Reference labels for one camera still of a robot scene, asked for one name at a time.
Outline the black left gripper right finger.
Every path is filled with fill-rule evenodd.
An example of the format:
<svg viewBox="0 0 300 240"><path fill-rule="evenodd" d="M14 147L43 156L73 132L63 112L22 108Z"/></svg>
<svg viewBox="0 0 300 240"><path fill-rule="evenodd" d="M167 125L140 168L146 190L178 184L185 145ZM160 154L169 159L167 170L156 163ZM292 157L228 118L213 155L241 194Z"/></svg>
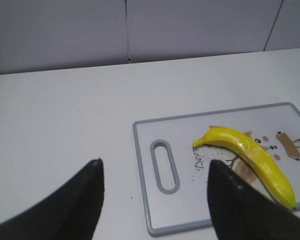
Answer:
<svg viewBox="0 0 300 240"><path fill-rule="evenodd" d="M300 240L300 218L259 193L221 160L209 164L207 203L219 240Z"/></svg>

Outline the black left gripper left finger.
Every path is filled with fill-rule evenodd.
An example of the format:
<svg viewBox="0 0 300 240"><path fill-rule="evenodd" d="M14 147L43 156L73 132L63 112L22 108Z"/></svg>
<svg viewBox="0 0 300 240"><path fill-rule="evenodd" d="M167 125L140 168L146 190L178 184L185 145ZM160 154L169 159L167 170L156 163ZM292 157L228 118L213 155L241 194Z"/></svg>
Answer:
<svg viewBox="0 0 300 240"><path fill-rule="evenodd" d="M89 161L51 195L0 223L0 240L91 240L105 195L103 161Z"/></svg>

